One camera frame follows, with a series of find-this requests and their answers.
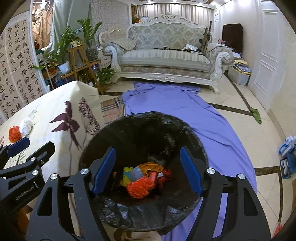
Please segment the plant in white pot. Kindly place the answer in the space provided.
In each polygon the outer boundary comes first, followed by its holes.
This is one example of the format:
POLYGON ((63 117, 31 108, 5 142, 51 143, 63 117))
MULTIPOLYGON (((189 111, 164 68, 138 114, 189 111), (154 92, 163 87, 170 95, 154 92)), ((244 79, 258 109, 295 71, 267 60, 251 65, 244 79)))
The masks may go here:
POLYGON ((70 63, 66 60, 66 55, 68 54, 68 48, 71 45, 71 42, 81 41, 77 36, 81 30, 82 28, 72 29, 70 26, 67 26, 60 41, 55 45, 54 50, 43 54, 42 61, 46 66, 33 65, 33 68, 42 70, 45 67, 58 67, 62 75, 69 73, 70 63))

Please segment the toy rifle on sofa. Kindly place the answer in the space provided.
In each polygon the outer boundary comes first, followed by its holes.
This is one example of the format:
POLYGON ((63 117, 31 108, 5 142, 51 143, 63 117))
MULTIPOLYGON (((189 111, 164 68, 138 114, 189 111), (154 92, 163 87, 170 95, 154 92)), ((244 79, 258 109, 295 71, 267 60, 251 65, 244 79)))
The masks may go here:
POLYGON ((212 21, 210 21, 209 27, 205 28, 205 31, 203 34, 203 36, 204 36, 203 39, 199 40, 199 42, 201 43, 200 51, 201 51, 202 55, 205 55, 208 42, 211 39, 211 27, 212 27, 212 21))

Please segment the white panelled door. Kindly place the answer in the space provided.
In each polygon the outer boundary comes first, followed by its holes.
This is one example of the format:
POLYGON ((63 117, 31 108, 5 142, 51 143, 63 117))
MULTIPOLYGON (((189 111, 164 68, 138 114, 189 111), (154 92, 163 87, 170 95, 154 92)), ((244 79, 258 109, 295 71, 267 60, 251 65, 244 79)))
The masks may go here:
POLYGON ((285 71, 285 16, 273 1, 256 1, 255 63, 248 84, 266 112, 285 71))

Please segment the red plastic bag ball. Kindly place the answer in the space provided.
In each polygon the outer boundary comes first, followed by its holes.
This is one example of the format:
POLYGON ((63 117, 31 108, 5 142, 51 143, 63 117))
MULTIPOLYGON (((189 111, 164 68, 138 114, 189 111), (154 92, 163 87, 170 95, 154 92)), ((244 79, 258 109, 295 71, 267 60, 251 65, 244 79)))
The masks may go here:
POLYGON ((9 141, 11 143, 16 143, 22 138, 19 126, 11 126, 9 129, 9 141))

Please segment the small floor plant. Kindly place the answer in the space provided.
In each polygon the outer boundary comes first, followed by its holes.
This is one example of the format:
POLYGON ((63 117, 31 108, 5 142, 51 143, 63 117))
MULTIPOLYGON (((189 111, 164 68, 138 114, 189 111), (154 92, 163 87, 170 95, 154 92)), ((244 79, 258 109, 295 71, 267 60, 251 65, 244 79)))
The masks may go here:
POLYGON ((102 68, 99 69, 98 72, 95 74, 97 80, 101 86, 108 85, 112 81, 112 77, 114 74, 114 70, 111 68, 102 68))

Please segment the wooden plant stand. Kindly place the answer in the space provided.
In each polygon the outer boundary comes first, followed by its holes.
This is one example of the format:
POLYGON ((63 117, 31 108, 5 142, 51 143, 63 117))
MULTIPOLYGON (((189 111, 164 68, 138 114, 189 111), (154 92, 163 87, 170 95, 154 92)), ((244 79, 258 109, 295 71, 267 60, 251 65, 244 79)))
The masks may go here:
POLYGON ((104 86, 100 85, 100 82, 97 80, 97 77, 95 76, 93 70, 92 70, 92 66, 94 65, 98 65, 100 64, 100 60, 95 60, 90 62, 88 60, 88 57, 86 55, 86 52, 84 50, 84 45, 80 45, 78 47, 75 48, 71 48, 68 50, 69 53, 69 58, 70 58, 70 67, 71 70, 69 73, 67 74, 63 74, 61 76, 62 79, 66 79, 68 77, 71 77, 72 75, 74 76, 74 80, 78 80, 78 72, 87 69, 88 73, 91 75, 92 77, 92 82, 94 84, 94 86, 97 88, 98 93, 103 94, 105 90, 107 90, 109 87, 111 87, 113 85, 113 83, 109 83, 106 84, 104 86), (76 62, 75 62, 75 51, 78 52, 78 56, 82 62, 82 66, 81 67, 77 67, 76 66, 76 62))

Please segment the teal and white tube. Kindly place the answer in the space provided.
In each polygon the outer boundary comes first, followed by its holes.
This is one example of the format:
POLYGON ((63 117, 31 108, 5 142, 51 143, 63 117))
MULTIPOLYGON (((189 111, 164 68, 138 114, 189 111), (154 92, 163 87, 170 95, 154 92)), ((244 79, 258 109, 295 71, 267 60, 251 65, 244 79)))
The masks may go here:
POLYGON ((135 168, 133 168, 131 171, 127 172, 128 178, 132 181, 135 182, 138 179, 144 177, 144 174, 142 173, 141 169, 139 168, 139 166, 136 166, 135 168))

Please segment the plaid cloth on floor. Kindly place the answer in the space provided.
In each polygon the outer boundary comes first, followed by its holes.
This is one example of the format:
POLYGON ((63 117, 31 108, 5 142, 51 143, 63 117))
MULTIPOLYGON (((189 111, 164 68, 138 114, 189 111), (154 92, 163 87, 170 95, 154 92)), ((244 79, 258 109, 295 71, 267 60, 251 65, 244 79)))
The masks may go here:
POLYGON ((101 103, 101 110, 105 123, 110 123, 126 115, 125 103, 122 96, 105 100, 101 103))

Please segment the dark red fabric knot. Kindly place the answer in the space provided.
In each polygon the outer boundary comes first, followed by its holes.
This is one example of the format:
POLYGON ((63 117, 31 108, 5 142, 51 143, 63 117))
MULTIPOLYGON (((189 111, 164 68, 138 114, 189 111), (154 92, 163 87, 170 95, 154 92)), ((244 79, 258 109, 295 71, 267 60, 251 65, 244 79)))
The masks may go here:
POLYGON ((163 188, 166 181, 171 178, 171 171, 169 169, 164 169, 163 172, 158 173, 158 187, 163 188))

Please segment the purple floor cloth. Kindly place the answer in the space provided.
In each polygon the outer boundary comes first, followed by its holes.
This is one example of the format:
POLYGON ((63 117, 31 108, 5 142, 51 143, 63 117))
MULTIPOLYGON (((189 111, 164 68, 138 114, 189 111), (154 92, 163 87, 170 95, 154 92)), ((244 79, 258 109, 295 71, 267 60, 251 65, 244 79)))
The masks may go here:
POLYGON ((125 114, 158 111, 186 122, 202 142, 209 167, 225 176, 244 174, 257 188, 256 175, 236 132, 222 114, 205 102, 198 87, 135 83, 122 95, 125 114))

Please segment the floral table cloth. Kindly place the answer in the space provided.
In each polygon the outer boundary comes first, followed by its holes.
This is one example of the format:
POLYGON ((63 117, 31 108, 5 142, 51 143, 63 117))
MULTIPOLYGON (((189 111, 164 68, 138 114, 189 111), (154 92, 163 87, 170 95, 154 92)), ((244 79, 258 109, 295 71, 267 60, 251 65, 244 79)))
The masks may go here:
MULTIPOLYGON (((25 163, 27 158, 47 142, 53 142, 55 153, 42 166, 45 180, 56 173, 61 178, 75 175, 79 159, 89 140, 100 130, 104 119, 95 88, 73 81, 31 102, 1 125, 1 170, 25 163), (30 146, 9 158, 9 129, 25 121, 34 124, 28 136, 30 146)), ((39 195, 14 213, 1 211, 1 240, 26 240, 30 217, 39 195)), ((77 219, 74 195, 68 195, 70 214, 76 235, 82 230, 77 219)))

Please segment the white window curtain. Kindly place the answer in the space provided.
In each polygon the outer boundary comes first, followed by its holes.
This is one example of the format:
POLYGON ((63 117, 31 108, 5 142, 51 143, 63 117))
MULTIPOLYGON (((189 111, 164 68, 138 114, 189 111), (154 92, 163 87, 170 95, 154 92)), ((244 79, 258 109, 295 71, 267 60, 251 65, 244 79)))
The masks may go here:
POLYGON ((137 6, 139 16, 179 15, 199 25, 207 26, 214 20, 214 10, 189 4, 143 4, 137 6))

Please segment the ornate grey sofa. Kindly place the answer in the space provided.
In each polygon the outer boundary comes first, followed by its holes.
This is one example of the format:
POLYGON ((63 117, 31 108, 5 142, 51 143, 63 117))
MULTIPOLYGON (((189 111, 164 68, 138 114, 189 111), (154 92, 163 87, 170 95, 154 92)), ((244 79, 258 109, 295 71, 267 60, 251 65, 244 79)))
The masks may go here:
POLYGON ((150 81, 207 85, 219 93, 223 73, 234 64, 231 49, 211 39, 205 55, 199 40, 206 27, 179 15, 158 15, 132 24, 126 37, 105 39, 102 52, 111 57, 112 81, 150 81))

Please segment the blue white shoes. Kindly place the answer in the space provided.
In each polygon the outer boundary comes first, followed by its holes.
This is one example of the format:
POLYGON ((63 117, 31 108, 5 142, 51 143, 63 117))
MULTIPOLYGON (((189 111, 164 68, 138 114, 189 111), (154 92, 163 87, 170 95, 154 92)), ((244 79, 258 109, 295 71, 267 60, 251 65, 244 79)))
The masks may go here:
POLYGON ((281 157, 280 171, 283 179, 289 179, 296 171, 295 136, 285 138, 279 146, 277 154, 281 157))

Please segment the orange wrapper in bin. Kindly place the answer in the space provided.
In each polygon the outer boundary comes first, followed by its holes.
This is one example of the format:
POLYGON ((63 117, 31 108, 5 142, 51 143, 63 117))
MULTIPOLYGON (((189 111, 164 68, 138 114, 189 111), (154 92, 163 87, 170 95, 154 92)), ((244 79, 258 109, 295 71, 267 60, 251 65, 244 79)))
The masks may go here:
POLYGON ((145 176, 148 176, 151 171, 161 173, 164 170, 163 166, 153 162, 143 163, 138 165, 138 167, 145 176))

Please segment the tall green plant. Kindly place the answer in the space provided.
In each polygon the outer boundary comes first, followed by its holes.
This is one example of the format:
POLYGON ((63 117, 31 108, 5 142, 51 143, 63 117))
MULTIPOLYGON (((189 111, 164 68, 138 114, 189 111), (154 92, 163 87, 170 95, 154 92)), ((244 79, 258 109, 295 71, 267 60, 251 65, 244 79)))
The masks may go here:
POLYGON ((84 43, 86 45, 86 55, 90 62, 98 60, 98 51, 95 42, 95 34, 98 28, 103 24, 102 22, 98 22, 95 27, 91 25, 91 19, 81 19, 77 20, 77 23, 81 25, 82 32, 84 35, 84 43))

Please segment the box of books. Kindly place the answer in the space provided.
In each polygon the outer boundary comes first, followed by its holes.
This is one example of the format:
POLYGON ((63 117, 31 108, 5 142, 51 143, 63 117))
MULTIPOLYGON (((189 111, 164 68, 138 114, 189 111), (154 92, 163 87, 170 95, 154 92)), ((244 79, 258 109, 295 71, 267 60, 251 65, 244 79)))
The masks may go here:
POLYGON ((244 60, 234 60, 233 66, 228 70, 228 76, 236 84, 247 86, 251 77, 248 63, 244 60))

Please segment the white crumpled plastic bag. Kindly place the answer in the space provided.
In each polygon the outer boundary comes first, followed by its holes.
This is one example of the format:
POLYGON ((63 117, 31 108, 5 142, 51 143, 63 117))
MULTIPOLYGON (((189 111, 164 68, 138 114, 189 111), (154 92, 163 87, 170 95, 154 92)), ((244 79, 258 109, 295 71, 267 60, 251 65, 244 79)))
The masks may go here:
POLYGON ((21 133, 23 136, 28 136, 33 130, 34 124, 31 120, 27 120, 23 123, 21 133))

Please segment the red bottle black cap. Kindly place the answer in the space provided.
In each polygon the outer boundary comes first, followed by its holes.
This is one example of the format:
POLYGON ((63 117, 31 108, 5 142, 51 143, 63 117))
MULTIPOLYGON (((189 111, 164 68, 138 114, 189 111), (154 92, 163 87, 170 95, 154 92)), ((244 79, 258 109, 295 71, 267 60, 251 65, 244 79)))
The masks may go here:
POLYGON ((149 172, 149 179, 152 181, 153 185, 156 185, 158 180, 158 172, 150 171, 149 172))

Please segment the calligraphy folding screen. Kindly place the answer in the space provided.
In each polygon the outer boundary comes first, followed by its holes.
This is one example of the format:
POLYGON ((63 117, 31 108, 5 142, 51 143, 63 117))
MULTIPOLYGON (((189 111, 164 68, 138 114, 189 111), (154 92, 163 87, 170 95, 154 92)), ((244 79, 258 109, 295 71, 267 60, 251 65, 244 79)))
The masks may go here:
POLYGON ((1 120, 47 93, 46 85, 33 68, 37 65, 29 12, 13 17, 1 33, 1 120))

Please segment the black bag trash bin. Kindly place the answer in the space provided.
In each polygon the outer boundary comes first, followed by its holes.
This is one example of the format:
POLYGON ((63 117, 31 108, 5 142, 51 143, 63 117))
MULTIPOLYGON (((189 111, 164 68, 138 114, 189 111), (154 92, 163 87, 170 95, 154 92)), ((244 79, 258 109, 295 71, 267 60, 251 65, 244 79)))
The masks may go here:
POLYGON ((92 199, 101 221, 114 228, 165 235, 195 209, 200 197, 191 190, 180 161, 180 150, 187 147, 205 164, 208 157, 187 123, 155 111, 119 118, 94 135, 83 150, 79 168, 89 167, 110 147, 116 150, 115 164, 103 192, 92 199), (171 178, 144 199, 134 199, 119 181, 125 167, 147 162, 163 165, 171 172, 171 178))

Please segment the orange-red net ball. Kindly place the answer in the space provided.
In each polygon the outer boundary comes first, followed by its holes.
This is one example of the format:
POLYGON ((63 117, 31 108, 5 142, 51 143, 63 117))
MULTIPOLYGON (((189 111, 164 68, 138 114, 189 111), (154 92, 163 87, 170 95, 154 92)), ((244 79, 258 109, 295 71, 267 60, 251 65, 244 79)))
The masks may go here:
POLYGON ((127 192, 134 199, 144 199, 154 187, 154 181, 147 177, 142 177, 126 186, 127 192))

